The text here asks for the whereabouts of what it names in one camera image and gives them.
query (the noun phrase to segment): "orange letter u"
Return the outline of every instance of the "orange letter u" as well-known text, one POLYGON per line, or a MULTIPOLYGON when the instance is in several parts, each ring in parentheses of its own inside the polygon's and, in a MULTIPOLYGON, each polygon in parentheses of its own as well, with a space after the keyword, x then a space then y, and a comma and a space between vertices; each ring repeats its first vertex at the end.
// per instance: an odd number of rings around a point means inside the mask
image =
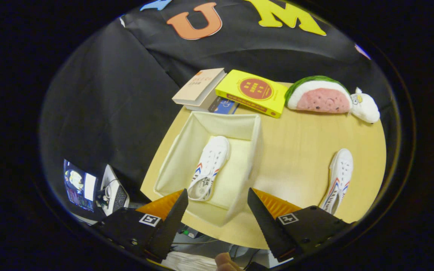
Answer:
POLYGON ((167 24, 171 24, 177 34, 186 40, 198 40, 199 38, 205 38, 207 36, 217 33, 222 27, 222 20, 220 20, 219 14, 214 9, 216 4, 214 2, 205 3, 195 7, 194 11, 200 11, 207 19, 208 25, 203 29, 195 29, 188 21, 188 12, 182 12, 175 15, 167 21, 167 24))

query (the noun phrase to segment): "yellow letter m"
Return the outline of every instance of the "yellow letter m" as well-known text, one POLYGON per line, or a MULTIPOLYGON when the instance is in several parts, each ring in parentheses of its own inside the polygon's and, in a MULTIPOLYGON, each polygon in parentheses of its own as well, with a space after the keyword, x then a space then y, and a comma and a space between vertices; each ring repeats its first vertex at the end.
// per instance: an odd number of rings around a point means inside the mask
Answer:
POLYGON ((245 0, 251 2, 260 15, 260 26, 264 27, 281 27, 282 23, 276 20, 276 17, 281 19, 290 28, 295 28, 297 20, 301 22, 299 27, 307 32, 326 36, 326 33, 319 27, 316 21, 311 15, 304 10, 289 5, 286 3, 286 7, 283 9, 279 5, 269 0, 245 0))

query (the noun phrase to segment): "wooden table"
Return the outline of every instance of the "wooden table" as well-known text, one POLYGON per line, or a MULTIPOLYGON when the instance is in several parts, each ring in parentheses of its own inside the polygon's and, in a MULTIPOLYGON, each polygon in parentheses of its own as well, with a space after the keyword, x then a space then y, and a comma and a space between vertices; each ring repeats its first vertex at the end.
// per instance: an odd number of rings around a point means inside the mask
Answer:
MULTIPOLYGON (((141 186, 152 201, 160 198, 153 192, 158 171, 190 113, 182 108, 153 157, 141 186)), ((256 113, 242 105, 235 112, 256 113)), ((353 154, 354 171, 335 216, 345 222, 362 218, 384 176, 386 144, 381 121, 371 125, 353 115, 304 113, 287 108, 278 119, 260 116, 264 154, 254 187, 303 208, 319 205, 329 185, 331 159, 336 151, 346 148, 353 154)), ((221 228, 187 213, 182 222, 225 242, 269 249, 249 206, 221 228)))

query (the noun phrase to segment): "white sneaker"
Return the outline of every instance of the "white sneaker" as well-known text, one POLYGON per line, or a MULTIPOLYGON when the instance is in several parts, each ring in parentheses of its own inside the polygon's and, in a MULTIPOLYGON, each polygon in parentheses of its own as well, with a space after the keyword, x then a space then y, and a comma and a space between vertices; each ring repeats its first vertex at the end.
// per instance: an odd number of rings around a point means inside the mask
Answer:
POLYGON ((339 150, 334 155, 329 169, 331 170, 329 189, 321 209, 333 215, 341 204, 344 194, 348 191, 348 185, 351 181, 353 174, 353 156, 351 152, 348 149, 339 150))
POLYGON ((230 144, 226 137, 219 135, 207 143, 188 187, 189 199, 204 202, 212 196, 215 177, 229 159, 230 153, 230 144))

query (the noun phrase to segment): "beige book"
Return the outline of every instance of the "beige book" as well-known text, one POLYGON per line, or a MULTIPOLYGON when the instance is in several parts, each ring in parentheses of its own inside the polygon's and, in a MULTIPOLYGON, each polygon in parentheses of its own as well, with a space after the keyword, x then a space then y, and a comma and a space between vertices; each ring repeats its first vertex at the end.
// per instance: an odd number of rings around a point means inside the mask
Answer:
POLYGON ((174 95, 172 100, 177 104, 200 107, 225 75, 224 68, 201 70, 174 95))

